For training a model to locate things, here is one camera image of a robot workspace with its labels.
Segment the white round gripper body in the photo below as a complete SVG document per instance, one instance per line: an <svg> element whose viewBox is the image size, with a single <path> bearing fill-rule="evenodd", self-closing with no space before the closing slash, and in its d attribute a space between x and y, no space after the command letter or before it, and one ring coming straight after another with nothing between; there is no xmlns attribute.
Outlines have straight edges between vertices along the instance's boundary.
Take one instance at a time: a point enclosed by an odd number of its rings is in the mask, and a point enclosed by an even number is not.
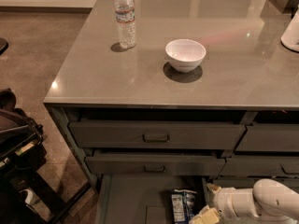
<svg viewBox="0 0 299 224"><path fill-rule="evenodd" d="M258 218L261 214L253 189L220 189L213 198L213 204L223 218Z"/></svg>

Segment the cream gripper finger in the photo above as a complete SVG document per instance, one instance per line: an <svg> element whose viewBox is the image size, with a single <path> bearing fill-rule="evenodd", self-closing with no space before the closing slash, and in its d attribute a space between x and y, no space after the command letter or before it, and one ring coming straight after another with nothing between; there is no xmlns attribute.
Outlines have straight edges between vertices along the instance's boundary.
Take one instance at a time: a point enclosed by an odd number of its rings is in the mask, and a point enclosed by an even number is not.
<svg viewBox="0 0 299 224"><path fill-rule="evenodd" d="M213 198L216 198L218 193L221 191L221 186L213 183L207 183L206 187L213 194Z"/></svg>
<svg viewBox="0 0 299 224"><path fill-rule="evenodd" d="M220 215L214 207L206 205L196 216L194 216L189 224L218 224Z"/></svg>

